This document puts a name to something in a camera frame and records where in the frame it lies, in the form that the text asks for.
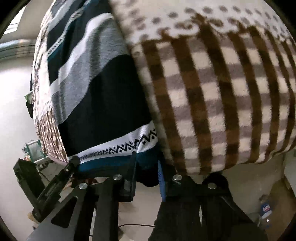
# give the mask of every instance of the zigzag pattern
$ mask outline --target zigzag pattern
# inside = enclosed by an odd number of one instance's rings
[[[80,160],[84,160],[90,157],[95,157],[95,156],[101,156],[101,155],[107,155],[107,154],[115,154],[115,153],[122,153],[123,151],[127,151],[127,150],[137,150],[138,146],[140,145],[140,143],[143,142],[143,144],[146,144],[146,141],[150,142],[151,139],[155,139],[155,137],[157,137],[157,134],[155,132],[155,129],[153,129],[153,131],[150,131],[148,136],[146,136],[145,134],[142,135],[142,137],[140,138],[140,140],[135,139],[134,142],[129,142],[129,143],[125,143],[125,144],[121,144],[118,145],[117,147],[110,147],[109,149],[104,149],[104,150],[100,150],[100,151],[95,151],[86,155],[83,155],[80,157]]]

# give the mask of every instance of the plastic bottle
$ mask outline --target plastic bottle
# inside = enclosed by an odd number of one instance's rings
[[[268,195],[262,195],[260,200],[260,216],[262,229],[268,229],[271,227],[272,209],[270,206],[270,199]]]

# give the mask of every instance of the screw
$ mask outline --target screw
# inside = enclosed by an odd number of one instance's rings
[[[182,176],[179,175],[179,174],[176,174],[176,175],[173,176],[173,179],[174,179],[175,181],[181,181]]]
[[[120,181],[120,180],[122,179],[122,176],[121,176],[120,174],[115,174],[115,175],[113,176],[113,179],[114,179],[115,181]]]
[[[78,186],[81,190],[86,189],[87,188],[87,183],[80,183]]]
[[[209,189],[216,189],[217,188],[217,185],[215,183],[209,183],[207,186]]]

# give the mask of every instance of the window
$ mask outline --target window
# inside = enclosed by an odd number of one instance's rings
[[[8,28],[4,32],[4,34],[9,34],[17,30],[18,24],[20,23],[20,19],[22,17],[22,14],[24,13],[26,6],[24,6],[18,14],[15,16],[15,18],[11,21]]]

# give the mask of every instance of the ceiling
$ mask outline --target ceiling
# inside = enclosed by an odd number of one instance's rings
[[[31,0],[23,13],[15,32],[5,34],[0,43],[16,39],[36,39],[40,31],[40,23],[53,0]]]

